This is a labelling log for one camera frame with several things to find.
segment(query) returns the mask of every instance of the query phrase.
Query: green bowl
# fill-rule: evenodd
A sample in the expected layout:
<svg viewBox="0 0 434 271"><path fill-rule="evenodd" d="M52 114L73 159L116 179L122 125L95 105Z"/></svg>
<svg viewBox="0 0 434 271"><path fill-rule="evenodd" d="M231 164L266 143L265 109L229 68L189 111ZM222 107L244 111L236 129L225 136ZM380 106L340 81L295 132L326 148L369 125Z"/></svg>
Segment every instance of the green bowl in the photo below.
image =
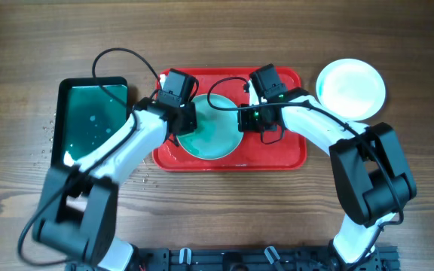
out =
<svg viewBox="0 0 434 271"><path fill-rule="evenodd" d="M236 107L230 99L217 94L210 94L210 100L218 107ZM180 145L199 159L226 157L239 146L243 137L238 129L237 111L211 108L206 94L196 96L193 102L197 111L197 129L193 133L178 136Z"/></svg>

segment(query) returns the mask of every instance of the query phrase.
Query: black cable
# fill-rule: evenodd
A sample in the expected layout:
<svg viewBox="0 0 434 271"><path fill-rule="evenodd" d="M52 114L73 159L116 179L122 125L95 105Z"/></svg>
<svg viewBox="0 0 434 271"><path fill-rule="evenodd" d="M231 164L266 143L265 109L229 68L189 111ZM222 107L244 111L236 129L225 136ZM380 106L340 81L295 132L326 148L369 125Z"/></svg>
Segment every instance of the black cable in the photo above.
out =
<svg viewBox="0 0 434 271"><path fill-rule="evenodd" d="M172 142L176 147L179 147L179 146L180 146L179 142L176 140L175 135L173 135L173 139L168 138L167 140L168 140L169 142Z"/></svg>
<svg viewBox="0 0 434 271"><path fill-rule="evenodd" d="M384 176L384 180L388 186L388 188L390 189L391 195L393 197L393 202L395 204L395 207L397 209L397 212L399 214L399 218L397 221L385 221L381 224L379 224L377 226L377 231L373 236L373 239L370 241L368 247L365 249L365 251L359 256L358 260L356 260L352 266L348 269L348 271L353 271L355 270L359 265L362 264L362 262L364 261L364 259L366 259L366 256L368 255L368 253L371 251L373 245L376 243L377 238L379 237L379 235L381 234L381 232L384 230L385 226L389 226L389 225L400 225L401 223L403 223L404 219L405 219L405 214L403 213L403 208L401 207L401 203L399 202L399 198L398 198L398 194L396 192L396 189L394 188L392 182L391 182L391 178L390 176L387 174L386 169L384 168L384 165L382 164L381 160L379 159L379 157L377 156L376 152L374 151L373 147L371 147L368 142L366 142L366 140L364 140L363 137L361 137L360 134L358 134L358 132L356 132L354 129L352 129L349 124L343 122L342 120L340 120L339 118L335 117L333 114L330 114L329 112L322 110L321 108L317 108L314 107L313 105L310 104L309 101L305 101L305 102L276 102L276 103L265 103L265 104L260 104L260 105L250 105L248 107L242 107L242 108L220 108L218 106L215 106L211 103L210 101L210 94L213 91L213 89L219 85L220 83L229 81L229 80L242 80L244 82L246 82L246 87L248 87L248 83L247 80L245 78L242 77L229 77L229 78L224 78L221 79L219 81L217 81L215 84L213 84L210 89L209 92L207 93L207 102L209 103L211 108L217 109L217 110L222 110L222 111L243 111L243 110L247 110L247 109L254 109L254 108L263 108L266 106L280 106L280 107L286 107L286 106L299 106L299 107L303 107L303 108L308 108L310 110L314 110L317 111L321 114L324 114L326 117L331 118L334 122L336 122L337 124L341 125L343 128L345 128L347 131L351 132L356 139L358 139L358 141L361 143L361 145L367 150L369 156L376 162L378 168L380 169L380 171L383 173Z"/></svg>
<svg viewBox="0 0 434 271"><path fill-rule="evenodd" d="M150 99L153 99L154 96L157 95L158 90L160 90L160 89L156 89L156 90L154 90L154 91L150 94Z"/></svg>
<svg viewBox="0 0 434 271"><path fill-rule="evenodd" d="M195 85L197 86L197 88L195 88L194 93L190 96L190 99L188 99L189 102L192 102L194 97L197 95L197 91L199 91L199 80L195 80Z"/></svg>
<svg viewBox="0 0 434 271"><path fill-rule="evenodd" d="M259 132L261 133L261 143L264 144L264 145L272 145L274 143L277 143L277 142L283 140L285 130L284 130L284 128L280 127L280 137L279 137L279 139L273 140L271 142L264 142L264 131L259 131Z"/></svg>
<svg viewBox="0 0 434 271"><path fill-rule="evenodd" d="M91 69L91 73L93 76L93 79L95 80L95 82L97 82L97 84L99 85L99 87L110 97L112 97L115 101L117 101L118 103L120 103L121 105L123 105L125 108L127 107L127 104L125 102L123 102L121 99L119 99L117 96L113 95L113 93L110 93L103 85L101 85L98 82L98 78L96 77L96 72L95 72L95 68L96 68L96 63L98 62L98 60L105 55L106 53L112 52L112 51L123 51L123 52L128 52L133 54L134 56L137 56L139 59L141 59L150 69L150 71L154 74L154 76L158 79L157 73L154 71L154 69L151 67L151 65L142 57L140 56L138 53L133 52L132 50L128 50L125 48L112 48L112 49L108 49L108 50L104 50L103 52L101 52L93 61L93 65L92 65L92 69ZM68 184L66 184L65 186L63 186L62 188L60 188L59 190L57 190L51 197L50 199L39 209L35 212L35 214L33 214L33 216L28 220L28 222L26 223L26 226L23 228L23 230L21 231L20 234L20 238L18 239L18 243L17 243L17 254L20 257L20 259L30 265L30 266L39 266L39 267L43 267L43 266L53 266L53 265L57 265L57 264L61 264L61 263L69 263L72 260L71 259L65 259L65 260L57 260L57 261L52 261L52 262L46 262L46 263L37 263L34 262L32 260L29 260L28 258L26 258L23 254L23 243L24 240L26 238L26 235L29 232L29 229L31 228L31 226L36 222L36 220L39 218L39 216L44 212L44 210L46 210L48 208L48 206L58 197L60 196L62 193L64 193L65 191L67 191L68 189L71 189L74 185L76 185L79 181L81 181L83 178L86 178L90 172L92 170L94 170L96 167L100 166L101 164L103 164L103 162L105 162L106 159L108 159L108 157L110 157L114 152L116 152L117 149L119 149L123 144L125 144L125 142L128 141L128 139L134 134L134 132L136 131L136 123L137 123L137 118L136 118L136 114L135 111L131 110L131 114L132 114L132 118L133 118L133 125L132 125L132 129L130 130L130 132L122 139L120 140L120 142L118 142L109 152L107 152L102 158L98 159L91 167L89 167L88 169L86 169L83 173L81 173L79 175L78 178L75 178L74 180L70 181Z"/></svg>

